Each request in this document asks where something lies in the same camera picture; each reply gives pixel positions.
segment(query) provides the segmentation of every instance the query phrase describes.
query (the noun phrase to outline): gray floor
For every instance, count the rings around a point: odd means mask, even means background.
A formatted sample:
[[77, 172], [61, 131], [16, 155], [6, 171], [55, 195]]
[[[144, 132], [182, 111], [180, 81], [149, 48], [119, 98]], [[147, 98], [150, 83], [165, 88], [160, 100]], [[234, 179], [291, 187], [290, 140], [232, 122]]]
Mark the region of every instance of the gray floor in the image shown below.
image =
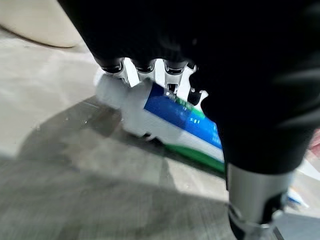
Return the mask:
[[[88, 115], [90, 120], [83, 121]], [[191, 163], [157, 143], [122, 132], [120, 124], [119, 113], [91, 98], [36, 128], [17, 159], [1, 159], [0, 239], [234, 239], [226, 203], [177, 191], [164, 159]], [[82, 132], [87, 149], [98, 143], [90, 133], [120, 143], [101, 156], [113, 174], [86, 169], [90, 162], [73, 161], [81, 154], [75, 139]], [[120, 172], [141, 177], [120, 179]]]

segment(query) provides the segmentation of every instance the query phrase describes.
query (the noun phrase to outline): white object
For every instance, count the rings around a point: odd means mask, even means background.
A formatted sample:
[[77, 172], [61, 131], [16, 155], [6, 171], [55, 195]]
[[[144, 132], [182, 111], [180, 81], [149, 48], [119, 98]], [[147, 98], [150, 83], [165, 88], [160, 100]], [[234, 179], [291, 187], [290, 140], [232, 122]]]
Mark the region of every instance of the white object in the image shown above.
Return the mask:
[[43, 44], [73, 47], [78, 31], [56, 0], [0, 0], [0, 25]]
[[154, 84], [150, 78], [129, 87], [119, 79], [124, 75], [121, 72], [112, 76], [99, 69], [94, 82], [97, 83], [97, 99], [107, 106], [121, 110], [122, 127], [125, 131], [138, 137], [151, 134], [149, 140], [157, 137], [166, 145], [184, 146], [224, 161], [223, 152], [218, 147], [144, 109]]
[[309, 208], [309, 205], [306, 204], [306, 202], [299, 195], [299, 193], [297, 193], [291, 187], [288, 190], [288, 197], [289, 197], [289, 201], [293, 202], [294, 204], [298, 204], [298, 205], [301, 205], [301, 206], [303, 206], [305, 208]]

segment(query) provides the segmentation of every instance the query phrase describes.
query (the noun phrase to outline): white bottle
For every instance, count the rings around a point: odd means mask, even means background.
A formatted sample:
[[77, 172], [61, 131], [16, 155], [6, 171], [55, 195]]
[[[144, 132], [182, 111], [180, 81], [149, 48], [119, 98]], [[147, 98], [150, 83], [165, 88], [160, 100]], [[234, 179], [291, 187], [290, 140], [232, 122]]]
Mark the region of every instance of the white bottle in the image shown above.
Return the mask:
[[173, 151], [224, 171], [214, 122], [151, 78], [130, 87], [126, 77], [125, 67], [115, 74], [100, 69], [95, 80], [97, 99], [121, 111], [125, 131], [157, 138]]

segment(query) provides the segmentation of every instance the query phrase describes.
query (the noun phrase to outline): bottle label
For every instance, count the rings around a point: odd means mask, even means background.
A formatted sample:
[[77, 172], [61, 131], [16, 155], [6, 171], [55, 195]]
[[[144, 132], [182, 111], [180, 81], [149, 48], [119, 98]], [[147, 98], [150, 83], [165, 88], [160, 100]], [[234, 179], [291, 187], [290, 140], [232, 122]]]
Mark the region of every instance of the bottle label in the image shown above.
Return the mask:
[[217, 125], [203, 112], [181, 98], [175, 96], [155, 82], [144, 109], [176, 127], [222, 149]]

